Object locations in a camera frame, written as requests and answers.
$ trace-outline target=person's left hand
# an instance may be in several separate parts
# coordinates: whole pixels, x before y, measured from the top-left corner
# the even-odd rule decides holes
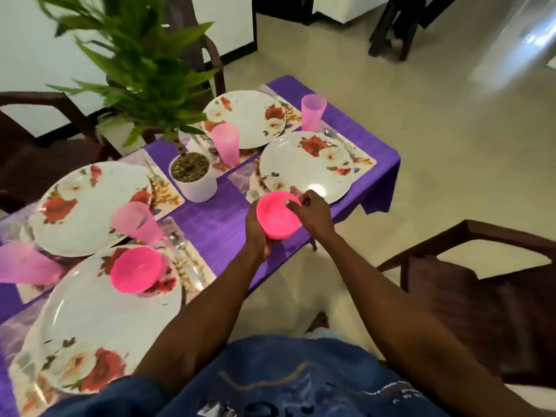
[[[266,260],[270,254],[271,240],[266,237],[265,231],[262,229],[257,219],[257,204],[255,201],[251,204],[249,212],[245,217],[245,244],[256,249],[257,253],[262,255],[262,260]]]

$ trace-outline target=soil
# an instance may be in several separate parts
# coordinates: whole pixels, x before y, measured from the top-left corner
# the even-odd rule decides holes
[[[200,180],[210,168],[209,159],[197,152],[188,152],[172,164],[172,177],[177,181],[192,183]]]

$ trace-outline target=person's right hand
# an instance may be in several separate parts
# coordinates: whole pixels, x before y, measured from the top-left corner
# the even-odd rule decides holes
[[[309,234],[316,239],[335,234],[334,222],[328,203],[313,190],[307,190],[299,198],[301,206],[286,200],[286,207],[299,217]]]

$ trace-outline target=blue shirt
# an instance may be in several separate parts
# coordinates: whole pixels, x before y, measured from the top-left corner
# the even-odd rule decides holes
[[[229,343],[173,399],[132,376],[56,404],[43,417],[222,416],[226,408],[260,417],[447,416],[358,346],[267,335]]]

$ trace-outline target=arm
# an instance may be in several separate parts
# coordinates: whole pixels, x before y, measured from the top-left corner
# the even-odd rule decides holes
[[[288,208],[330,254],[365,328],[393,369],[464,416],[540,415],[490,376],[430,312],[336,234],[322,197],[309,191],[300,201],[302,206],[290,202]]]
[[[135,375],[177,395],[225,346],[249,284],[270,253],[256,217],[246,217],[246,242],[226,270],[172,319],[141,360]]]

